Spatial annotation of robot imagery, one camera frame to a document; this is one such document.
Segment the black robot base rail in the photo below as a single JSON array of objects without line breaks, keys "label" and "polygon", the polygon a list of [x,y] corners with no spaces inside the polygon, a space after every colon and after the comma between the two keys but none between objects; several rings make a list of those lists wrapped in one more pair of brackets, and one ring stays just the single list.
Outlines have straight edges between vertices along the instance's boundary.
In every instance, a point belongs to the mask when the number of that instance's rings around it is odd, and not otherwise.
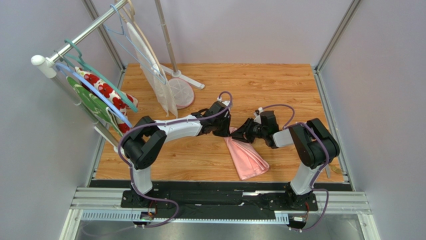
[{"label": "black robot base rail", "polygon": [[276,211],[314,212],[311,193],[290,197],[287,182],[154,181],[144,198],[131,188],[122,194],[122,208],[149,209],[156,218],[272,220]]}]

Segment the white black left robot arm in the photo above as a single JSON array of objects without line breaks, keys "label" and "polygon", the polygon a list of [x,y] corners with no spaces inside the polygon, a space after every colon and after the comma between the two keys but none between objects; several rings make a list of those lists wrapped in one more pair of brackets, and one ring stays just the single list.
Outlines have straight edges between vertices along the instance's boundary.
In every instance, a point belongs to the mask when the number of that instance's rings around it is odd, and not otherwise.
[{"label": "white black left robot arm", "polygon": [[228,137],[231,107],[231,101],[217,100],[210,108],[175,120],[153,120],[149,116],[141,118],[118,144],[118,154],[129,166],[132,189],[143,197],[153,189],[151,166],[164,144],[207,134]]}]

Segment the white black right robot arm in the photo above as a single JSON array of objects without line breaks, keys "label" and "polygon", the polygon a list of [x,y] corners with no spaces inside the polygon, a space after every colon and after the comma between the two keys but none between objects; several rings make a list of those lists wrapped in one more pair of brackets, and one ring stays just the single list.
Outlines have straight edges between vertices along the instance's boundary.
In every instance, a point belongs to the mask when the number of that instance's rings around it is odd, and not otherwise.
[{"label": "white black right robot arm", "polygon": [[253,143],[263,139],[278,149],[293,145],[300,159],[295,177],[285,187],[285,203],[298,208],[308,201],[322,170],[340,154],[340,146],[318,118],[279,128],[274,111],[258,112],[230,134],[232,139]]}]

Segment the pink cloth napkin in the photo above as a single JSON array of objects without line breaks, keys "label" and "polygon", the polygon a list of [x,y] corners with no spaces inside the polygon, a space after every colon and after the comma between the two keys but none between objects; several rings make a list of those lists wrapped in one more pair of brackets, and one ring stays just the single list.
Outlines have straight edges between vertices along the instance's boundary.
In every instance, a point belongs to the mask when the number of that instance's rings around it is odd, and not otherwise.
[{"label": "pink cloth napkin", "polygon": [[240,180],[260,176],[270,169],[270,165],[250,143],[235,140],[230,136],[225,137],[224,141]]}]

